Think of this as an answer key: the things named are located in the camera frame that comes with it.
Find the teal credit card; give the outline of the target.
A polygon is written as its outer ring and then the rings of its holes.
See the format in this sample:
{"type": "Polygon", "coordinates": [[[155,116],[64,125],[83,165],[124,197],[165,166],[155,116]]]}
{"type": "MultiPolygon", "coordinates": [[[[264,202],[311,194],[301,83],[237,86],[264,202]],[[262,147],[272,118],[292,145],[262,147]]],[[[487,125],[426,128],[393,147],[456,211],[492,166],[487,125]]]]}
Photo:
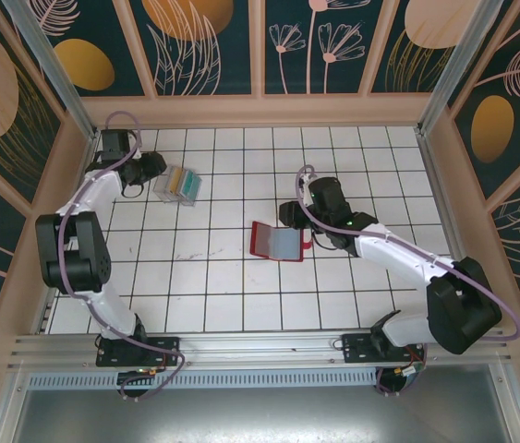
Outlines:
{"type": "Polygon", "coordinates": [[[183,174],[180,194],[188,200],[195,200],[198,196],[201,185],[201,178],[194,172],[187,170],[183,174]]]}

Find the red card holder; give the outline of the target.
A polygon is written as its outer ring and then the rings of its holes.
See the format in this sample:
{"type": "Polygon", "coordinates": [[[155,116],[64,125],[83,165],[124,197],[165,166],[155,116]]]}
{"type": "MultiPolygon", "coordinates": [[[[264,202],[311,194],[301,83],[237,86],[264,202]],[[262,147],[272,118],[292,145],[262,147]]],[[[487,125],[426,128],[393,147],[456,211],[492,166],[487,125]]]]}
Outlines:
{"type": "Polygon", "coordinates": [[[252,223],[249,248],[252,256],[273,261],[302,262],[305,252],[311,248],[312,241],[305,241],[302,230],[272,227],[258,221],[252,223]]]}

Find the grey metal sheet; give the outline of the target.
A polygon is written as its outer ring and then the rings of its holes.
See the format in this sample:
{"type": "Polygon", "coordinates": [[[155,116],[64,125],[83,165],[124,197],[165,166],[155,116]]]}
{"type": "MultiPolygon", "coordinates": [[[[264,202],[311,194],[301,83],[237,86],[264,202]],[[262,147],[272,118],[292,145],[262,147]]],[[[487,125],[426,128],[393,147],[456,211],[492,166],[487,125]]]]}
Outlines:
{"type": "Polygon", "coordinates": [[[111,389],[8,384],[0,443],[520,443],[520,388],[505,364],[440,365],[397,396],[371,386],[111,389]]]}

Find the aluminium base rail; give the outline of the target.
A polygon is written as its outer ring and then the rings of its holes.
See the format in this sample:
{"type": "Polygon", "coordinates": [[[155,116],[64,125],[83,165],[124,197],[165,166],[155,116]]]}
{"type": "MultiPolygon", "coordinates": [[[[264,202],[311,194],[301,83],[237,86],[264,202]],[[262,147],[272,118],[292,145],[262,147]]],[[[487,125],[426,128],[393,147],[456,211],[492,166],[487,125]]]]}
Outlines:
{"type": "MultiPolygon", "coordinates": [[[[187,370],[321,368],[344,365],[336,348],[340,330],[234,333],[180,333],[187,370]]],[[[6,367],[28,372],[96,368],[94,334],[27,335],[16,338],[6,367]]],[[[484,365],[511,361],[504,342],[479,341],[455,355],[428,346],[427,366],[484,365]]]]}

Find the aluminium corner post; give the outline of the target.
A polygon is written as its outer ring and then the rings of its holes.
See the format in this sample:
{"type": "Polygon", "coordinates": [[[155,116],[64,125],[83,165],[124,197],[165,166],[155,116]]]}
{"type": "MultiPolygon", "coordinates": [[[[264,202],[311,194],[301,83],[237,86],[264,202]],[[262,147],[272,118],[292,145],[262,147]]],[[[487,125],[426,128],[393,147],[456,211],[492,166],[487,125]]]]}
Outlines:
{"type": "Polygon", "coordinates": [[[0,0],[12,23],[30,47],[44,74],[51,80],[79,126],[90,140],[95,139],[92,121],[75,85],[54,51],[50,37],[63,37],[80,16],[78,0],[0,0]]]}
{"type": "Polygon", "coordinates": [[[503,0],[480,0],[459,42],[441,72],[429,101],[419,117],[416,134],[425,137],[435,126],[460,79],[474,59],[502,8],[503,0]]]}

